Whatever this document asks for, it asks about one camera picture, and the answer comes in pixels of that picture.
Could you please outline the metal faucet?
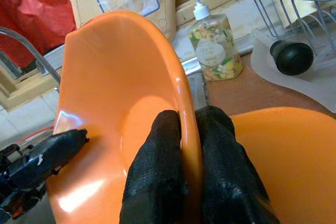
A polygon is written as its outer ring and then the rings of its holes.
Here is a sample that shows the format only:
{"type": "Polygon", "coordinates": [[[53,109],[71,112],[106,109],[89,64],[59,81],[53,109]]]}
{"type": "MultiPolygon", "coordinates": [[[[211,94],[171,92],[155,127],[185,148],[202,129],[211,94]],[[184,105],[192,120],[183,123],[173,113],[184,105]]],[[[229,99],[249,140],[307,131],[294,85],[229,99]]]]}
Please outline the metal faucet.
{"type": "Polygon", "coordinates": [[[21,34],[5,27],[0,27],[0,34],[14,38],[25,46],[28,51],[36,58],[36,60],[49,72],[49,74],[56,80],[58,86],[55,90],[59,93],[61,77],[51,64],[37,51],[37,49],[21,34]]]}

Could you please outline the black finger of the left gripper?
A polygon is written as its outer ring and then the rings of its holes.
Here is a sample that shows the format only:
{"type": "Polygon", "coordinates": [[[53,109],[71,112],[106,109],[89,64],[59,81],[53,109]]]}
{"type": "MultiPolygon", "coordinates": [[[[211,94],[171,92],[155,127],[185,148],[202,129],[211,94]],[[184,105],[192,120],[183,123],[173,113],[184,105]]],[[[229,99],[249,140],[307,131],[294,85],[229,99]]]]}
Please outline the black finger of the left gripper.
{"type": "Polygon", "coordinates": [[[26,155],[24,172],[27,177],[57,175],[89,142],[86,129],[73,129],[52,135],[26,155]]]}

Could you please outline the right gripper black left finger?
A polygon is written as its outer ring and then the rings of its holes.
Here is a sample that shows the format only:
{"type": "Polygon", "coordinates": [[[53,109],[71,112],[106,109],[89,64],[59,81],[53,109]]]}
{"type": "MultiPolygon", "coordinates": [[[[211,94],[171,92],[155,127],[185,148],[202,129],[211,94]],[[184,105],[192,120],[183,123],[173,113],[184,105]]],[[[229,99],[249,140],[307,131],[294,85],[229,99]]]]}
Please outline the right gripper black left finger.
{"type": "Polygon", "coordinates": [[[182,217],[187,191],[180,118],[164,110],[129,168],[119,224],[174,224],[182,217]]]}

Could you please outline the floral soap pump bottle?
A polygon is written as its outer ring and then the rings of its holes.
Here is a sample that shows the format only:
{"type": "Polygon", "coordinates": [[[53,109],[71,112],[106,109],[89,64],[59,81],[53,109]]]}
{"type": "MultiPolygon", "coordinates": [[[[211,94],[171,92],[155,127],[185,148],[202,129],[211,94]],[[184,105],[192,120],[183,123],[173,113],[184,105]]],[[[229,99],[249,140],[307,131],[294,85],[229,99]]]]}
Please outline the floral soap pump bottle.
{"type": "Polygon", "coordinates": [[[207,81],[234,79],[243,70],[229,20],[225,14],[211,14],[208,6],[195,0],[196,22],[188,30],[202,74],[207,81]]]}

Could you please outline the red plastic bag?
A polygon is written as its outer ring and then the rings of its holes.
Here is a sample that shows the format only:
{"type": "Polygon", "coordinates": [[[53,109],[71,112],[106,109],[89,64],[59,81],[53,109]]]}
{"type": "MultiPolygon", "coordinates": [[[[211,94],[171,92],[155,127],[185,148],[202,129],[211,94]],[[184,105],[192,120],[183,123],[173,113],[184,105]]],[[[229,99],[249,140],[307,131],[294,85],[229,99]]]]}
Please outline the red plastic bag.
{"type": "Polygon", "coordinates": [[[41,54],[76,29],[70,0],[0,0],[0,27],[24,36],[41,54]]]}

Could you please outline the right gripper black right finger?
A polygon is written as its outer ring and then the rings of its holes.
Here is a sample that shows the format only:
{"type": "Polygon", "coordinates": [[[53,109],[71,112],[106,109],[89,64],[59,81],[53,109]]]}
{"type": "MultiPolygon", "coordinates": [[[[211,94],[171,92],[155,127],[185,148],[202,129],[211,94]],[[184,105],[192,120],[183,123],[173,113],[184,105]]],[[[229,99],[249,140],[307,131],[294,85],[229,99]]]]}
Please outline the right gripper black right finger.
{"type": "Polygon", "coordinates": [[[235,127],[220,108],[195,112],[204,167],[204,224],[280,224],[235,127]]]}

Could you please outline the deep orange plate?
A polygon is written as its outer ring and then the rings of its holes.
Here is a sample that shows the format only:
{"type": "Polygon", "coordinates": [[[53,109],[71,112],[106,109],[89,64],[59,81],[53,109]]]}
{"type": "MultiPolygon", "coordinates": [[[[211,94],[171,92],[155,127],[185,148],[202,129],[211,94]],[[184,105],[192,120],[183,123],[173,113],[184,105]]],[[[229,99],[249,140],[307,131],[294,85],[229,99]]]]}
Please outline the deep orange plate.
{"type": "Polygon", "coordinates": [[[104,13],[65,40],[54,133],[87,129],[89,143],[47,180],[57,224],[118,224],[129,167],[156,116],[174,110],[188,186],[182,224],[201,224],[202,151],[188,80],[148,19],[104,13]]]}

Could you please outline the translucent drying mat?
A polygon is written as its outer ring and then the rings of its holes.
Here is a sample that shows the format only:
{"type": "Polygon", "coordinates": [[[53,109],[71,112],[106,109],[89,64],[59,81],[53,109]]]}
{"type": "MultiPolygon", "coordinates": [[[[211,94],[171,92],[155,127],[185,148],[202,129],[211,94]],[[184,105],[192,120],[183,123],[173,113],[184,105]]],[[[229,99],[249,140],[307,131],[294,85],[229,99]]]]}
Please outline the translucent drying mat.
{"type": "Polygon", "coordinates": [[[336,113],[336,66],[310,68],[298,76],[287,76],[281,73],[270,54],[270,46],[275,39],[258,30],[253,30],[255,36],[250,64],[261,78],[298,91],[336,113]]]}

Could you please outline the flat orange plate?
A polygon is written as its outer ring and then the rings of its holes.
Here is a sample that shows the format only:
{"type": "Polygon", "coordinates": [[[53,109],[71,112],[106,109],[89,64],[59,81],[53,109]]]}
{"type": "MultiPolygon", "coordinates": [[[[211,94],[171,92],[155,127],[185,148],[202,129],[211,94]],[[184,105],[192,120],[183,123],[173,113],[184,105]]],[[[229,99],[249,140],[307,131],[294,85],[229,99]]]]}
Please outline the flat orange plate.
{"type": "Polygon", "coordinates": [[[336,119],[275,107],[232,121],[281,224],[336,224],[336,119]]]}

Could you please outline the black round knob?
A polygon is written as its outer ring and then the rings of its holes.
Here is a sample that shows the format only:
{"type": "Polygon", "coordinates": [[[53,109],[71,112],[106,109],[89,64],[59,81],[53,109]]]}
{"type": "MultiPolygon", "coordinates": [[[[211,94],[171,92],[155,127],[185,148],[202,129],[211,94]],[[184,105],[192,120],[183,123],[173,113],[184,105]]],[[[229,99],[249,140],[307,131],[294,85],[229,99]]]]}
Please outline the black round knob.
{"type": "Polygon", "coordinates": [[[288,76],[306,72],[314,61],[311,47],[301,42],[278,40],[271,45],[270,54],[277,69],[288,76]]]}

